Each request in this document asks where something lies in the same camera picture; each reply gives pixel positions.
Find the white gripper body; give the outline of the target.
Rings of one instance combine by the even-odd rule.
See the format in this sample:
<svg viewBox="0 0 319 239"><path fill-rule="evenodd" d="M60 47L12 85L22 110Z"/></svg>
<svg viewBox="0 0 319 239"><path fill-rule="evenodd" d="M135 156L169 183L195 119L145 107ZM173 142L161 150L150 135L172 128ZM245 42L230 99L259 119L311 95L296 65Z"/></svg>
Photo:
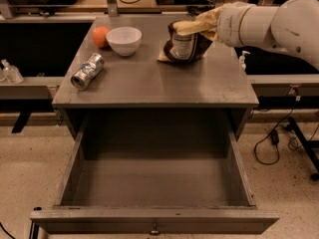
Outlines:
<svg viewBox="0 0 319 239"><path fill-rule="evenodd" d="M240 39L241 22L253 4L235 2L224 4L217 21L217 34L223 44L228 47L242 47Z"/></svg>

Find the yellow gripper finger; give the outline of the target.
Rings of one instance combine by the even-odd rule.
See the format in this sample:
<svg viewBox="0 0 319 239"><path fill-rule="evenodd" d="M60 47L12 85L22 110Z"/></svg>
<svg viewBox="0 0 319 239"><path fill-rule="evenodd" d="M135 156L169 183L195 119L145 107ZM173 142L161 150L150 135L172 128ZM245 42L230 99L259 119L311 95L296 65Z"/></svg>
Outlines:
<svg viewBox="0 0 319 239"><path fill-rule="evenodd" d="M222 8L214 8L203 12L192 21L177 21L172 27L179 35L189 35L194 33L216 33L217 22L222 12Z"/></svg>
<svg viewBox="0 0 319 239"><path fill-rule="evenodd" d="M207 40L210 40L212 42L221 42L221 39L218 36L217 32L214 31L202 31L201 35L206 38Z"/></svg>

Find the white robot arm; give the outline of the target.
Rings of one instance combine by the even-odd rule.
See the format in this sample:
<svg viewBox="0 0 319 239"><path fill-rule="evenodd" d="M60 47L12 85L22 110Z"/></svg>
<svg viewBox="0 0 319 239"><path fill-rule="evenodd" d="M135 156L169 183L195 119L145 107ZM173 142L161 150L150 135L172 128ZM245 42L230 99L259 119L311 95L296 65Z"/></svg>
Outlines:
<svg viewBox="0 0 319 239"><path fill-rule="evenodd" d="M300 58L319 69L319 1L280 6L234 2L172 25L181 36L199 33L228 47L256 47Z"/></svg>

